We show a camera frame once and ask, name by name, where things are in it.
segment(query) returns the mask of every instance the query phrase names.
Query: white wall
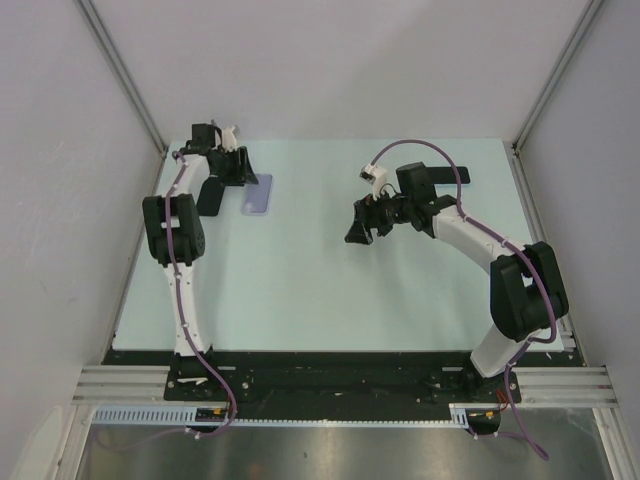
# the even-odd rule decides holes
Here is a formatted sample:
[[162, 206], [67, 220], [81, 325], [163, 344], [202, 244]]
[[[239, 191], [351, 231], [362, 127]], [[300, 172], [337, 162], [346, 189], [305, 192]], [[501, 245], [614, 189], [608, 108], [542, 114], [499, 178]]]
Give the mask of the white wall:
[[513, 139], [587, 0], [96, 0], [165, 139]]
[[0, 6], [0, 478], [97, 361], [159, 156], [71, 0]]
[[640, 2], [609, 2], [525, 144], [525, 171], [593, 365], [640, 439]]

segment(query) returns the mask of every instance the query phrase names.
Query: cable connector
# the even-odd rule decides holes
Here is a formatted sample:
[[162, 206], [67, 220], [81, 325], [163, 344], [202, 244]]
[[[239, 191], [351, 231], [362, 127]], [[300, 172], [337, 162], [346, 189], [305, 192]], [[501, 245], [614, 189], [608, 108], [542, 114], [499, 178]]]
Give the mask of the cable connector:
[[382, 187], [387, 183], [387, 169], [369, 163], [360, 170], [360, 178], [373, 185], [373, 198], [377, 200], [380, 198]]

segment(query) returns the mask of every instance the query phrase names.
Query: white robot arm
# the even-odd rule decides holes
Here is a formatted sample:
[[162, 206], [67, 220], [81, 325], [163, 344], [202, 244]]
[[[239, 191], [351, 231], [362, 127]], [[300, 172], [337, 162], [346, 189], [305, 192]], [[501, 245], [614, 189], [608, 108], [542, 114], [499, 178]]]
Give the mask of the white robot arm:
[[494, 325], [484, 340], [471, 353], [471, 363], [483, 378], [491, 378], [504, 370], [525, 341], [549, 326], [549, 315], [535, 285], [526, 285], [523, 276], [529, 272], [515, 248], [529, 259], [544, 282], [555, 318], [565, 315], [568, 302], [553, 250], [544, 242], [523, 245], [506, 237], [500, 242], [474, 226], [461, 215], [456, 199], [438, 197], [429, 168], [422, 163], [405, 165], [396, 170], [401, 193], [391, 197], [378, 187], [386, 170], [371, 164], [360, 176], [373, 186], [373, 194], [355, 202], [355, 219], [345, 237], [347, 243], [369, 245], [371, 229], [379, 237], [387, 235], [395, 224], [411, 223], [417, 230], [455, 247], [477, 263], [491, 282], [491, 316]]
[[[239, 186], [257, 183], [245, 147], [238, 147], [235, 127], [220, 130], [215, 125], [198, 124], [192, 126], [192, 139], [174, 155], [180, 173], [164, 195], [147, 197], [142, 209], [144, 213], [149, 250], [153, 258], [163, 267], [173, 303], [176, 346], [175, 353], [181, 357], [194, 355], [191, 345], [185, 338], [184, 329], [198, 352], [206, 353], [211, 348], [207, 331], [199, 317], [198, 260], [205, 251], [205, 236], [200, 217], [214, 211], [217, 214], [219, 202], [226, 186]], [[201, 193], [207, 191], [207, 201], [218, 202], [214, 208], [203, 205]], [[180, 295], [177, 295], [175, 272], [171, 265], [166, 234], [166, 197], [171, 198], [171, 226], [174, 240], [174, 254], [180, 275]], [[184, 326], [178, 308], [181, 299]]]

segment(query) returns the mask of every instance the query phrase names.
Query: light blue table surface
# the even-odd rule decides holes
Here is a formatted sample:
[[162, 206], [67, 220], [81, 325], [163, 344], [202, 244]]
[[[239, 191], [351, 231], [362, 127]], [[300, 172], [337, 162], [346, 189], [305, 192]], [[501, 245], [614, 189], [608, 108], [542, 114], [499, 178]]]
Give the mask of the light blue table surface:
[[[458, 165], [469, 214], [529, 242], [501, 140], [437, 139]], [[472, 350], [492, 324], [489, 278], [460, 252], [410, 225], [370, 246], [344, 242], [353, 202], [370, 191], [358, 178], [388, 140], [246, 142], [256, 173], [273, 175], [268, 215], [241, 213], [244, 188], [227, 188], [220, 214], [202, 218], [202, 321], [219, 350]], [[171, 151], [182, 142], [174, 142]], [[389, 151], [390, 171], [422, 161], [446, 165], [418, 145]], [[177, 173], [169, 159], [158, 192]], [[455, 195], [454, 186], [438, 186]], [[162, 268], [147, 241], [136, 261], [113, 348], [172, 350], [173, 311]], [[534, 349], [557, 351], [552, 346]]]

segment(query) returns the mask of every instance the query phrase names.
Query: smartphone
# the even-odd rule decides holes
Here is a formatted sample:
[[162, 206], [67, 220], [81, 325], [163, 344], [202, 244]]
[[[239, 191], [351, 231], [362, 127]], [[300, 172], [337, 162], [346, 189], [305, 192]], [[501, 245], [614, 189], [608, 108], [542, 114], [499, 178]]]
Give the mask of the smartphone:
[[269, 211], [269, 199], [271, 198], [271, 185], [273, 176], [257, 173], [257, 185], [247, 185], [242, 213], [245, 215], [266, 215]]

